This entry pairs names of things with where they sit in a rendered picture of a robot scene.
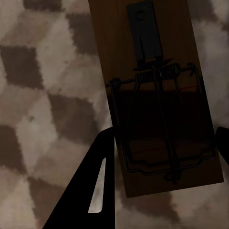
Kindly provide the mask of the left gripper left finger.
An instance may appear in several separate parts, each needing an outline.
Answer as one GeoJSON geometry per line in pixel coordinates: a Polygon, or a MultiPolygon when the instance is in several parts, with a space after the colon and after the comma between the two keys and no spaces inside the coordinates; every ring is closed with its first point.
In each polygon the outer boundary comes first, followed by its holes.
{"type": "Polygon", "coordinates": [[[115,229],[115,129],[100,132],[43,229],[115,229]],[[88,213],[106,157],[102,211],[88,213]]]}

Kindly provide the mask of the mousetrap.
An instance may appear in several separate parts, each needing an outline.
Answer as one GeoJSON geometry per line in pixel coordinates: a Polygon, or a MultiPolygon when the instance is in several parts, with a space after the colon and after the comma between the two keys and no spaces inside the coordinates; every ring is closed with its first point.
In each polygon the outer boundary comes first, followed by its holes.
{"type": "Polygon", "coordinates": [[[187,0],[88,0],[127,198],[224,182],[187,0]]]}

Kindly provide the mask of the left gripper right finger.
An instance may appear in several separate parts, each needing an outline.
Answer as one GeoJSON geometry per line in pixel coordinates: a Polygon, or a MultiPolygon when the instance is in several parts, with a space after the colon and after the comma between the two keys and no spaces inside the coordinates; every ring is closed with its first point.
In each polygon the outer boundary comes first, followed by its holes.
{"type": "Polygon", "coordinates": [[[215,139],[218,151],[222,154],[229,165],[229,129],[218,127],[215,134],[215,139]]]}

